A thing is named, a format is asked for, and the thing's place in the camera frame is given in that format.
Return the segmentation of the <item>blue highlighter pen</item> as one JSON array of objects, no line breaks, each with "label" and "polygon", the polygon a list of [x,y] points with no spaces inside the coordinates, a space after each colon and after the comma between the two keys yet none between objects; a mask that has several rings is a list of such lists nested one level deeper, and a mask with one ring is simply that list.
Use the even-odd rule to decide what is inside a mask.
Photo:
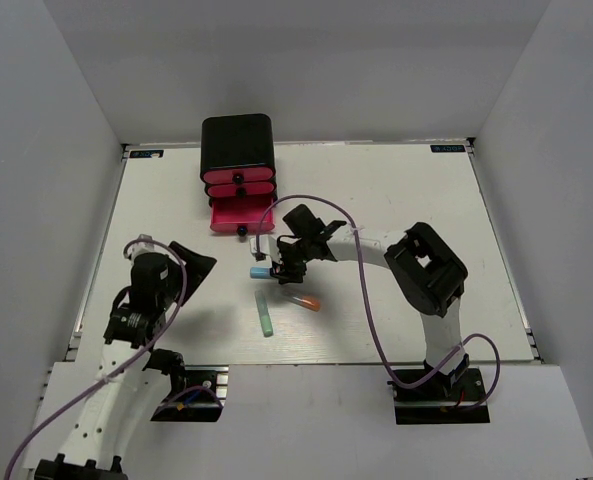
[{"label": "blue highlighter pen", "polygon": [[269,267],[251,267],[249,274],[252,279],[272,278],[272,270]]}]

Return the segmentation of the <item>pink bottom drawer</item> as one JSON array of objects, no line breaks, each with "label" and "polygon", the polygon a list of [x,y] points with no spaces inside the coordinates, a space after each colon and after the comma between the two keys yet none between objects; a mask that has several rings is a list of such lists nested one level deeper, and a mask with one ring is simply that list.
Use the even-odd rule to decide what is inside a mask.
[{"label": "pink bottom drawer", "polygon": [[275,227],[273,213],[265,216],[262,225],[259,222],[273,200],[272,195],[213,199],[210,228],[219,234],[239,236],[269,233]]}]

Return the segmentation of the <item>pink drawer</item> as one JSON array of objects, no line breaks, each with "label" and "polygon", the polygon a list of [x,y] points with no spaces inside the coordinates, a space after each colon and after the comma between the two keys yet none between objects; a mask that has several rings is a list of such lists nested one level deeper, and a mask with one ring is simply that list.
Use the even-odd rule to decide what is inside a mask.
[{"label": "pink drawer", "polygon": [[205,192],[210,198],[242,198],[246,196],[270,195],[276,190],[273,182],[244,182],[242,184],[207,185]]},{"label": "pink drawer", "polygon": [[265,216],[262,225],[259,222],[273,200],[272,195],[213,199],[210,228],[219,234],[239,236],[269,233],[275,227],[273,213]]},{"label": "pink drawer", "polygon": [[266,166],[244,166],[221,169],[207,169],[201,172],[201,180],[209,185],[242,184],[272,179],[275,171]]}]

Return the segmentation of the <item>pink top drawer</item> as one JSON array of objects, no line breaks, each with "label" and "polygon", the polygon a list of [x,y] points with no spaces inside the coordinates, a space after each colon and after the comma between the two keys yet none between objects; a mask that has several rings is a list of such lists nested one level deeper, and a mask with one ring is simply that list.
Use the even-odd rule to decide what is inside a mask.
[{"label": "pink top drawer", "polygon": [[266,166],[244,166],[221,169],[207,169],[201,172],[201,180],[209,185],[242,184],[272,179],[275,171]]}]

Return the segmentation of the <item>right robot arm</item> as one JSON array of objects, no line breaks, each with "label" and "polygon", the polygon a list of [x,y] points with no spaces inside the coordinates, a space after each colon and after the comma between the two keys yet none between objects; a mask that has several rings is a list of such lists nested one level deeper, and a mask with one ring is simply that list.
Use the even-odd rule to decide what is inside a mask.
[{"label": "right robot arm", "polygon": [[375,327],[365,267],[388,270],[404,299],[419,314],[425,339],[425,375],[412,383],[395,380],[407,390],[428,384],[448,399],[464,385],[469,367],[460,329],[460,300],[468,270],[429,224],[417,222],[404,231],[360,228],[351,218],[328,224],[300,204],[284,217],[288,235],[258,236],[254,256],[271,259],[270,275],[279,284],[300,284],[309,262],[357,264],[362,301],[376,351],[387,372],[394,373]]}]

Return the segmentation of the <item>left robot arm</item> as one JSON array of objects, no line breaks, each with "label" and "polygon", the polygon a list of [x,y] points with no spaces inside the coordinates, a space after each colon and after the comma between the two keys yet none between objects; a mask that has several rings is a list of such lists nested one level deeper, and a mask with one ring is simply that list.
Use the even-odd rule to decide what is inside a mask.
[{"label": "left robot arm", "polygon": [[148,236],[124,249],[130,282],[112,302],[93,385],[68,402],[81,411],[37,479],[123,479],[122,460],[139,424],[187,394],[215,391],[188,381],[183,356],[156,343],[217,261]]}]

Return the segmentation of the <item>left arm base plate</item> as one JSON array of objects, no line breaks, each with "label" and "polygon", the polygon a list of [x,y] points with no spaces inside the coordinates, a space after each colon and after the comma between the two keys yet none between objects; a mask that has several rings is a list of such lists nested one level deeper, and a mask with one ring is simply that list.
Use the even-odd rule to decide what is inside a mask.
[{"label": "left arm base plate", "polygon": [[222,414],[228,390],[228,366],[187,366],[151,417],[158,423],[215,423]]}]

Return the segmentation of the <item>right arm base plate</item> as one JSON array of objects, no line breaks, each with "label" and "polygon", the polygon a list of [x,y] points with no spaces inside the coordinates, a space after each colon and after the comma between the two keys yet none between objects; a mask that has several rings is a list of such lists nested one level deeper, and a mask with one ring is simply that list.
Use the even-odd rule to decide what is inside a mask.
[{"label": "right arm base plate", "polygon": [[397,425],[488,424],[490,414],[486,390],[479,368],[468,368],[446,393],[431,380],[417,389],[402,389],[392,380],[393,405]]}]

